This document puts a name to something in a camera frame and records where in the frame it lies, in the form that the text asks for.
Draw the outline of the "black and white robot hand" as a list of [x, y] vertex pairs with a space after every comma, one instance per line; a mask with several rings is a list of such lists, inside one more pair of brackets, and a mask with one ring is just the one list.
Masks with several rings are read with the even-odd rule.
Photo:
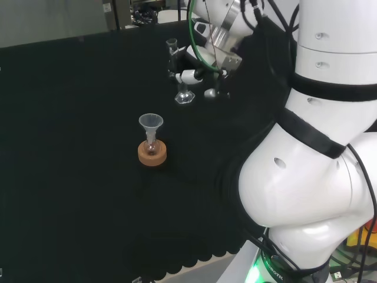
[[204, 66], [195, 56], [192, 46], [181, 47], [177, 43], [167, 43], [169, 52], [168, 77], [177, 84], [175, 101], [188, 104], [193, 101], [195, 94], [189, 89], [191, 85], [202, 83], [206, 78], [212, 78], [214, 86], [204, 91], [205, 98], [217, 98], [221, 94], [221, 84], [232, 75], [241, 65], [242, 58], [233, 52], [226, 52], [217, 47], [198, 46], [198, 52], [212, 67], [217, 67], [221, 74]]

